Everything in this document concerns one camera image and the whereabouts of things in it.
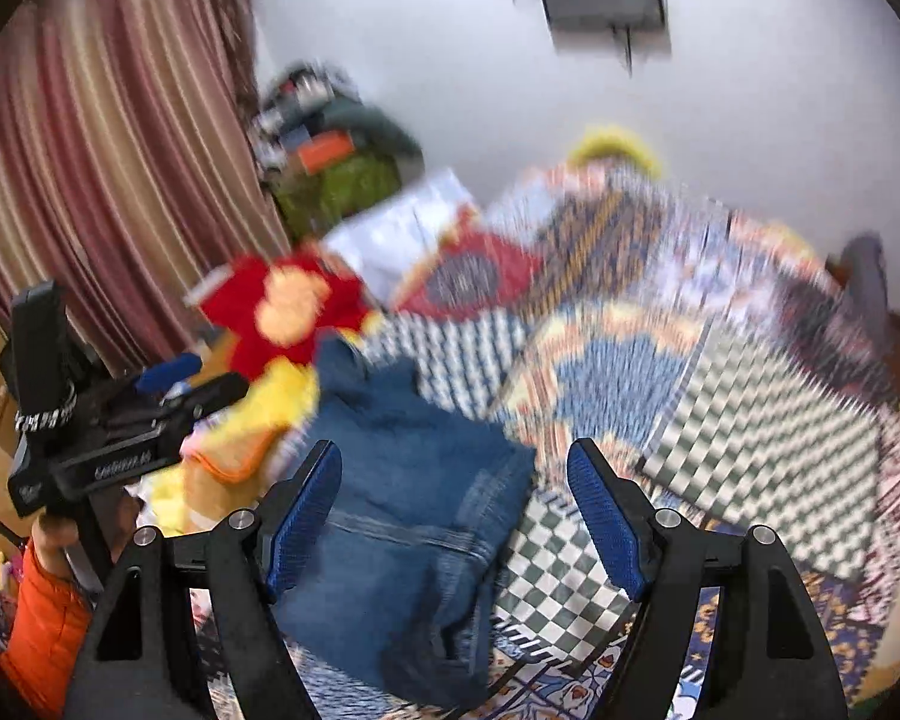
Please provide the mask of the orange sleeved left forearm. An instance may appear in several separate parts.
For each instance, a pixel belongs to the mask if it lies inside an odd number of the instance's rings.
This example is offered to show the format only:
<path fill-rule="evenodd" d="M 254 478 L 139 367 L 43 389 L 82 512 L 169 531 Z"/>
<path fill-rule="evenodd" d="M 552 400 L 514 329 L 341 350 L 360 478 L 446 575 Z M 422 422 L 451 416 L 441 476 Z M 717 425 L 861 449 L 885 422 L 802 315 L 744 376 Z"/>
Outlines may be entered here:
<path fill-rule="evenodd" d="M 29 544 L 23 553 L 14 626 L 0 663 L 38 718 L 63 717 L 91 619 L 91 606 L 76 585 L 46 572 Z"/>

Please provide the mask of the person's left hand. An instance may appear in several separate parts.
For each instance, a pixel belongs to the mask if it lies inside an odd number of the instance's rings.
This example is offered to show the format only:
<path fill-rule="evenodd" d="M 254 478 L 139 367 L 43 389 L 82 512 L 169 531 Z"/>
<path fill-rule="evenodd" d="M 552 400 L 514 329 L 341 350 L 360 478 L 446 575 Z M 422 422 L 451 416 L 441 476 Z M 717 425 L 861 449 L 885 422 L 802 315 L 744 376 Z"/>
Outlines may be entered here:
<path fill-rule="evenodd" d="M 142 500 L 123 491 L 116 503 L 115 531 L 110 538 L 110 554 L 116 562 L 136 532 L 137 516 L 141 514 Z M 32 523 L 30 546 L 40 567 L 50 575 L 73 582 L 74 574 L 64 550 L 79 543 L 77 523 L 69 518 L 41 514 Z"/>

